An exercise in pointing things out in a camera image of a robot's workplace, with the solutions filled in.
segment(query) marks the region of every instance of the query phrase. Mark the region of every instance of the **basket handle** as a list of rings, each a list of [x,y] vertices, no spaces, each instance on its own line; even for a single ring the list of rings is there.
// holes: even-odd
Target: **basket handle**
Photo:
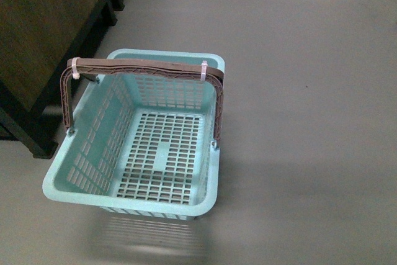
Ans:
[[[149,74],[172,79],[200,81],[202,66],[143,59],[69,59],[60,82],[63,124],[66,130],[74,124],[70,79],[76,72],[81,74]],[[216,91],[213,138],[216,140],[216,146],[219,147],[223,105],[223,72],[216,68],[207,67],[205,81],[212,84]]]

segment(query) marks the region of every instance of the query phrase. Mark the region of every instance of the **basket base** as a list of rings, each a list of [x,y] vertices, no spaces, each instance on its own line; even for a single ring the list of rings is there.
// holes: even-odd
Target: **basket base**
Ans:
[[[109,195],[196,204],[205,125],[203,114],[137,109]]]

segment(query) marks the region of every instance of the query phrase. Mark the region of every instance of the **gray floor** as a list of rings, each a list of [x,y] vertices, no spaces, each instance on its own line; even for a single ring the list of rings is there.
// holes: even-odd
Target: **gray floor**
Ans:
[[[125,0],[97,57],[226,61],[216,205],[175,225],[52,202],[51,161],[2,141],[0,263],[397,264],[396,21],[397,0]]]

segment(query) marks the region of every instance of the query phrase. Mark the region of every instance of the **plastic basket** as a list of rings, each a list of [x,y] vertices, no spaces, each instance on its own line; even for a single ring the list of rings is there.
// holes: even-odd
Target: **plastic basket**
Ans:
[[[219,56],[198,53],[123,49],[106,60],[69,60],[61,77],[67,133],[44,194],[135,215],[190,220],[208,212],[224,70]],[[73,73],[97,77],[71,116]]]

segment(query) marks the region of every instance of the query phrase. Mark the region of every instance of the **dark wooden furniture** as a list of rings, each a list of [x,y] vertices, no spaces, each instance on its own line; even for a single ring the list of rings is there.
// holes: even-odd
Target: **dark wooden furniture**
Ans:
[[[57,144],[37,119],[101,14],[115,25],[111,0],[0,1],[0,137],[17,138],[33,157],[52,157]]]

